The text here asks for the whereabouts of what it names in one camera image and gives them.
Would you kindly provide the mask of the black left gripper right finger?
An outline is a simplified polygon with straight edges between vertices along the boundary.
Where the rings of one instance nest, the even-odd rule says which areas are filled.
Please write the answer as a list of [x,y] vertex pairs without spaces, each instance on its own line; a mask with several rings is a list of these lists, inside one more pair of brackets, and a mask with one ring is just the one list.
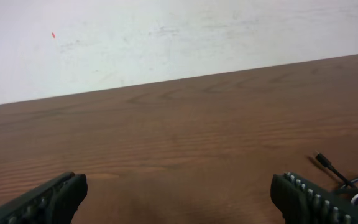
[[358,188],[330,192],[286,172],[273,175],[270,198],[286,223],[358,224]]

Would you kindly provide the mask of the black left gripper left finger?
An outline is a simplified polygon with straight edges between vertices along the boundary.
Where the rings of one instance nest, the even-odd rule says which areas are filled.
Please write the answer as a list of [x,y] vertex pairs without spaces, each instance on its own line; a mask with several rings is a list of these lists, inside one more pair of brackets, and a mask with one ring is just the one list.
[[66,172],[0,206],[0,224],[70,224],[87,196],[85,174]]

